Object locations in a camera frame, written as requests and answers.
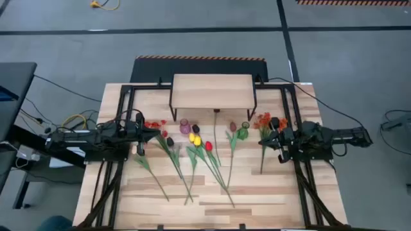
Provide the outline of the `grey power box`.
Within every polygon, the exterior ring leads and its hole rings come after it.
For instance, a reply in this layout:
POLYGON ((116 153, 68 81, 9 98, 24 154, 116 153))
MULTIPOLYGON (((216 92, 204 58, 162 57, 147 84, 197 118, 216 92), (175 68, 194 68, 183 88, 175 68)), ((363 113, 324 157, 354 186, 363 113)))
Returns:
POLYGON ((23 159, 26 159, 26 160, 33 160, 33 161, 39 161, 40 160, 40 154, 37 151, 35 151, 35 150, 33 150, 33 149, 31 149, 27 146, 24 146, 24 145, 19 146, 17 156, 19 158, 23 158, 23 159))

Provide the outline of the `orange artificial flower bunch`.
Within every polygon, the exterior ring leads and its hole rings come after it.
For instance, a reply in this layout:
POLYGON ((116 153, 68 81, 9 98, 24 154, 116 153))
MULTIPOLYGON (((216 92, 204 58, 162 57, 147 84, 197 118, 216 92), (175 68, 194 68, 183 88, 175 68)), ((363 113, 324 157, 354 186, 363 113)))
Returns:
MULTIPOLYGON (((254 128, 259 130, 259 136, 261 139, 268 138, 271 131, 273 130, 273 128, 271 127, 271 120, 272 120, 272 117, 271 117, 270 112, 265 112, 264 114, 260 114, 257 116, 257 119, 254 122, 254 128)), ((276 128, 279 131, 281 131, 282 129, 288 126, 288 120, 286 118, 275 117, 274 123, 275 123, 276 128)), ((263 174, 263 165, 264 165, 266 149, 267 149, 266 146, 262 146, 262 157, 261 157, 261 165, 260 165, 260 170, 259 170, 259 173, 261 175, 263 174)))

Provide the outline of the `dark device with blue screen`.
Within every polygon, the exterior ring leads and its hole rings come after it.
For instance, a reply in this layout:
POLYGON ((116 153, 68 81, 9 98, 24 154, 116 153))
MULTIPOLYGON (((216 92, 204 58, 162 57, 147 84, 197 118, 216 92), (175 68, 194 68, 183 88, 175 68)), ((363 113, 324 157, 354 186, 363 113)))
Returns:
POLYGON ((0 101, 17 101, 18 99, 18 95, 3 86, 0 86, 0 101))

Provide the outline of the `white paper sheet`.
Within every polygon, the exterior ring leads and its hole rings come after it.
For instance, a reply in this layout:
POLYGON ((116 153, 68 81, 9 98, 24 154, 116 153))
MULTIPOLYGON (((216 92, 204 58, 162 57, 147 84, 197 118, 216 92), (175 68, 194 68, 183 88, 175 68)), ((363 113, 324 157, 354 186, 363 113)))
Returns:
POLYGON ((46 139, 46 151, 51 156, 51 167, 85 167, 85 154, 82 139, 87 130, 66 130, 53 132, 46 139))

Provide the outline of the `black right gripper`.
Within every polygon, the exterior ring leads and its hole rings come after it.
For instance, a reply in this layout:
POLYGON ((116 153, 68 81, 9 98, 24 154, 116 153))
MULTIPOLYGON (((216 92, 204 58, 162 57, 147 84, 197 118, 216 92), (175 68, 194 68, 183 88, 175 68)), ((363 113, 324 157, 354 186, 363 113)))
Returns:
POLYGON ((288 126, 288 120, 285 118, 272 117, 270 120, 272 132, 267 137, 261 139, 258 144, 273 150, 279 150, 279 162, 284 164, 292 159, 289 151, 289 145, 294 140, 293 130, 288 126))

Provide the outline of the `red artificial tulip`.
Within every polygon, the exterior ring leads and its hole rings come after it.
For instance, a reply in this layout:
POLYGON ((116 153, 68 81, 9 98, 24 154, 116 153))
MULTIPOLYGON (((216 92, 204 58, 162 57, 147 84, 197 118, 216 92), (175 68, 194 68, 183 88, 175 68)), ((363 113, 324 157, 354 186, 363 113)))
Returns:
POLYGON ((229 193, 229 190, 228 190, 228 188, 227 188, 227 186, 226 186, 226 184, 225 184, 225 182, 224 182, 224 180, 223 180, 223 178, 222 178, 222 176, 221 176, 221 172, 220 172, 220 170, 219 170, 217 160, 215 159, 215 157, 214 157, 214 155, 213 155, 213 145, 212 145, 209 141, 207 141, 207 142, 204 144, 204 148, 205 148, 205 150, 206 150, 207 157, 209 158, 209 161, 210 161, 210 163, 211 163, 211 167, 210 167, 211 172, 213 173, 214 177, 216 178, 216 181, 220 184, 221 188, 222 188, 222 189, 225 191, 225 193, 227 194, 231 205, 232 205, 233 207, 235 207, 235 204, 234 204, 234 202, 233 202, 233 200, 232 200, 232 198, 231 198, 231 195, 230 195, 230 193, 229 193))

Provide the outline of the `mauve artificial tulip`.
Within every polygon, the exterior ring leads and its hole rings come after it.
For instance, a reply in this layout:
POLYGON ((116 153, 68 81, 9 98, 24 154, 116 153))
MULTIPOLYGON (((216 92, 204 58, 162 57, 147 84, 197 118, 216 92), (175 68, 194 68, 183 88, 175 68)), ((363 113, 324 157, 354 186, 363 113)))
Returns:
POLYGON ((230 143, 230 148, 231 148, 231 159, 230 159, 230 168, 229 168, 229 178, 227 182, 227 186, 229 187, 230 182, 231 182, 231 176, 232 176, 232 165, 233 165, 233 159, 234 159, 234 150, 236 146, 236 135, 237 135, 237 126, 235 122, 230 122, 229 125, 230 133, 226 133, 227 138, 229 139, 230 143))

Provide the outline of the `green glass vase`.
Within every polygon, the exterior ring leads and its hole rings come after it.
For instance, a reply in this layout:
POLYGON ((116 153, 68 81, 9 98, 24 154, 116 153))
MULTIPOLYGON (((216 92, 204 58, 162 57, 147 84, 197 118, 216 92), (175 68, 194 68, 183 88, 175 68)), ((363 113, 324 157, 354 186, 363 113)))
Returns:
POLYGON ((241 127, 237 130, 237 138, 244 141, 249 136, 250 124, 247 121, 242 122, 241 127))

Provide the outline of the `wooden shelf with black legs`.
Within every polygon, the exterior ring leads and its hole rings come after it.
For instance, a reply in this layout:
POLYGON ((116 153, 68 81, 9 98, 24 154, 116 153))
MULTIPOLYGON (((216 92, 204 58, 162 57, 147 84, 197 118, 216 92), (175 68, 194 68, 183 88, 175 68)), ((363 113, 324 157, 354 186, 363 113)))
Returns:
POLYGON ((251 74, 174 74, 169 107, 178 109, 246 109, 251 120, 257 108, 256 84, 251 74))

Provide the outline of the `black hazard-striped floor mat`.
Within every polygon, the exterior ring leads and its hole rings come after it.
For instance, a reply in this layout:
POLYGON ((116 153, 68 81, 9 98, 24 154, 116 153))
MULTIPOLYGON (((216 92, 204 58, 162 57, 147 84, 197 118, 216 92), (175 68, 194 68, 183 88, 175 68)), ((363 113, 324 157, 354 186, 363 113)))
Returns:
POLYGON ((259 76, 260 81, 268 81, 264 58, 141 55, 134 60, 130 82, 169 82, 174 74, 251 74, 259 76))

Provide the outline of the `hazard-striped floor strip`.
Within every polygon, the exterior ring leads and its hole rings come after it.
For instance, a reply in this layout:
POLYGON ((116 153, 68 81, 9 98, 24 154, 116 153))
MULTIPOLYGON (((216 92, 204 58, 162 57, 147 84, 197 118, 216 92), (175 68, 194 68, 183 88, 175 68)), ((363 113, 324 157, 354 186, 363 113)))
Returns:
POLYGON ((296 0, 299 5, 411 6, 411 0, 296 0))

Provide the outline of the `black tulip with bare stem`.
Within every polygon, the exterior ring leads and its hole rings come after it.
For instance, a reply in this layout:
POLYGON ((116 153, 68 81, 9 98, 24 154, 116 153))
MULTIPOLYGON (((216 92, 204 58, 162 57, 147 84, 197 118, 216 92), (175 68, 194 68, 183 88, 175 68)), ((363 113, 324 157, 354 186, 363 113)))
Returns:
POLYGON ((217 136, 216 136, 216 124, 217 124, 217 116, 220 112, 220 109, 214 109, 214 122, 213 122, 213 137, 214 137, 214 145, 215 145, 215 152, 217 156, 218 165, 221 166, 220 157, 218 154, 218 143, 217 143, 217 136))

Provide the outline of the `black metal table frame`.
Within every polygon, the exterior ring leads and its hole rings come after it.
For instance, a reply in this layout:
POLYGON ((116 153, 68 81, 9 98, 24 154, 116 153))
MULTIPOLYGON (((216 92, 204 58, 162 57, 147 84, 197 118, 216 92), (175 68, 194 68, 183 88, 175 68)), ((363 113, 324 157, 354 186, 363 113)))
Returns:
POLYGON ((227 138, 230 122, 247 118, 244 110, 223 110, 217 117, 212 110, 180 109, 177 115, 200 126, 201 138, 211 141, 220 159, 226 183, 224 191, 210 171, 208 160, 192 167, 186 152, 189 140, 180 133, 179 120, 169 108, 169 85, 136 84, 134 105, 146 120, 166 121, 166 130, 179 144, 182 174, 151 140, 145 153, 150 165, 143 168, 132 159, 123 166, 118 197, 109 197, 103 212, 103 225, 114 220, 116 230, 230 229, 245 224, 249 229, 302 228, 304 219, 293 162, 280 163, 278 152, 262 151, 259 133, 250 129, 249 137, 231 150, 227 138), (116 213, 110 215, 111 205, 116 213))

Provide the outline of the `grey floor device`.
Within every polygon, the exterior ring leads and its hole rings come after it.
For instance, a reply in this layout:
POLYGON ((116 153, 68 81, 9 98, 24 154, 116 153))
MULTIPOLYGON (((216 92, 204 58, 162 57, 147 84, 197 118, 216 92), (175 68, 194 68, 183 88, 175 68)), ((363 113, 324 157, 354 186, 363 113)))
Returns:
POLYGON ((389 131, 401 126, 411 131, 411 115, 404 115, 381 125, 383 131, 389 131))

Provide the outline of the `dark teal round object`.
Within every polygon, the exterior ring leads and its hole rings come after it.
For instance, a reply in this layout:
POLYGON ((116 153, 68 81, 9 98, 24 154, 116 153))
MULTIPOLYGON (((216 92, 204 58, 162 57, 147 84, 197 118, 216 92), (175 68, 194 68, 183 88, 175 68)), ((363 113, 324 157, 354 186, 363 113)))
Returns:
POLYGON ((35 231, 68 231, 73 222, 63 216, 51 216, 44 220, 35 231))

